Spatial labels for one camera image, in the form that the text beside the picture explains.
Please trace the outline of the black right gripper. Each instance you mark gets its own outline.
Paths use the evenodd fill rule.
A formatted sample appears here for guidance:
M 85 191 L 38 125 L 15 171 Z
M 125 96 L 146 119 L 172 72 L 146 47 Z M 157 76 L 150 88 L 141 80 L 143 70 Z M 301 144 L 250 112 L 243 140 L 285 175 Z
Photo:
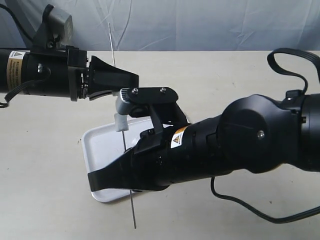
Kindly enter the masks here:
M 107 166 L 87 174 L 91 192 L 105 189 L 161 191 L 172 184 L 225 174 L 225 159 L 217 140 L 217 124 L 195 123 L 185 128 L 181 145 L 164 146 L 134 155 L 129 149 Z

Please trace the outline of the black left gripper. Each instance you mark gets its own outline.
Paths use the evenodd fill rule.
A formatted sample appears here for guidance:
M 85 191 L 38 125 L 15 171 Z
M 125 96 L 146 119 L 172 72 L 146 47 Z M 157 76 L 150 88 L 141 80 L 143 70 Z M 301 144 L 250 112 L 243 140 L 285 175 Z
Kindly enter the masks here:
M 122 88 L 137 88 L 139 76 L 110 65 L 92 55 L 89 63 L 87 51 L 66 46 L 67 74 L 70 100 L 89 98 L 90 101 L 112 95 Z

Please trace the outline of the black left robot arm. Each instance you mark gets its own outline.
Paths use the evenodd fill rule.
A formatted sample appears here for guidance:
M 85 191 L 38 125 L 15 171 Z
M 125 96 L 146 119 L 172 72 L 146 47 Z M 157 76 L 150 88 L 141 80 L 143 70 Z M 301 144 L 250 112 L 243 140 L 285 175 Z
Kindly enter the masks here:
M 112 66 L 85 50 L 1 49 L 1 108 L 17 95 L 95 100 L 124 88 L 137 88 L 139 76 Z

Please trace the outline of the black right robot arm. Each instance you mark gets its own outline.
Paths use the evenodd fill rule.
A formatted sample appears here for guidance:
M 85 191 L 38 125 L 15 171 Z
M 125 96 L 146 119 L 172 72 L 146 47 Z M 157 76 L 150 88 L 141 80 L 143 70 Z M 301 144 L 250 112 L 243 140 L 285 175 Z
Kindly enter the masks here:
M 148 129 L 111 164 L 88 174 L 92 192 L 162 191 L 173 184 L 237 170 L 254 174 L 289 164 L 320 170 L 320 96 L 276 101 L 251 95 L 221 115 L 193 124 Z

